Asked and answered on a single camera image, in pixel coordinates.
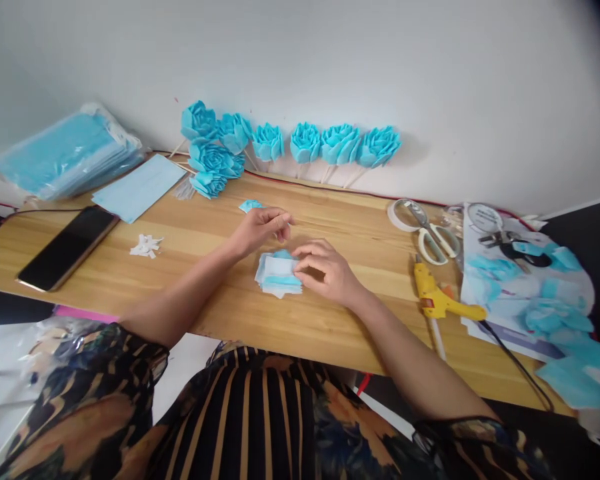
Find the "floral sleeve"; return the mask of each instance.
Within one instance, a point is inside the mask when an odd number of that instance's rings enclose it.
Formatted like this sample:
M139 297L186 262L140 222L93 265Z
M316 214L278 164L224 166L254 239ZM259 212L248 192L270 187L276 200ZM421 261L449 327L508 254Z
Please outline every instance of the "floral sleeve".
M113 477L124 450L151 428L153 386L168 353L117 323L95 324L47 378L0 478Z
M486 417L416 424L450 478L550 479L542 451L524 432Z

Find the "roll of tape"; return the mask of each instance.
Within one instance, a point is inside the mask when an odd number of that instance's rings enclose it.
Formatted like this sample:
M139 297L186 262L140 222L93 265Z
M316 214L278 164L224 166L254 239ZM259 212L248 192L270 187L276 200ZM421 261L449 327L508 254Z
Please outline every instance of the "roll of tape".
M410 225L408 223L403 222L398 218L395 213L395 208L399 205L404 205L405 207L411 202L409 199L399 199L390 204L389 208L387 208L387 215L389 216L389 220L391 223L398 229L402 231L415 232L420 230L420 225Z

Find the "patterned clothing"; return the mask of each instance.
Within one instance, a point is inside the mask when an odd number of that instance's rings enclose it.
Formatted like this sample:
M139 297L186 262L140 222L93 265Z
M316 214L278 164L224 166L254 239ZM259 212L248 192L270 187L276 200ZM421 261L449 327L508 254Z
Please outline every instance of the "patterned clothing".
M0 479L550 478L520 431L423 422L426 453L324 366L239 343L221 343L153 425L168 353L96 327L50 374Z

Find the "yellow glue gun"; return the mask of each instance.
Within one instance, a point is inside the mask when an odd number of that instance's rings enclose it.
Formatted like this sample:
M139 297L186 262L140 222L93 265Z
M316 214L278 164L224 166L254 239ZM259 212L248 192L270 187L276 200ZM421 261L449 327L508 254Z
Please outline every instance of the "yellow glue gun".
M415 256L414 275L418 297L427 318L445 318L447 310L475 321L487 318L487 311L480 305L465 305L446 296L436 285L429 268L420 260L420 255Z

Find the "smartphone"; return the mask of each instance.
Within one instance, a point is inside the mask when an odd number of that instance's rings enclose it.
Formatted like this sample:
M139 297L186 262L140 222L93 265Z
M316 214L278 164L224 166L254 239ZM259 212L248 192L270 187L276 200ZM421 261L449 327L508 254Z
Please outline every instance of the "smartphone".
M60 288L120 218L87 207L22 269L16 280L42 292Z

